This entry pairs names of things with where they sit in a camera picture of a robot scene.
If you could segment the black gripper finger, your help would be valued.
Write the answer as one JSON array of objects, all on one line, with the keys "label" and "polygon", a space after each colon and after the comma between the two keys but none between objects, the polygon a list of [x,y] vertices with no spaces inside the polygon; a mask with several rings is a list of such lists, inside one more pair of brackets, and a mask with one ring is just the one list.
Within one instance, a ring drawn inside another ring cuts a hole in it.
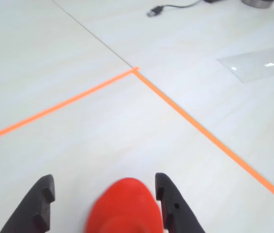
[{"label": "black gripper finger", "polygon": [[55,201],[54,178],[41,177],[28,191],[3,226],[2,233],[45,233],[50,230],[51,203]]},{"label": "black gripper finger", "polygon": [[161,203],[165,230],[170,233],[205,233],[180,191],[165,173],[155,174],[155,196]]}]

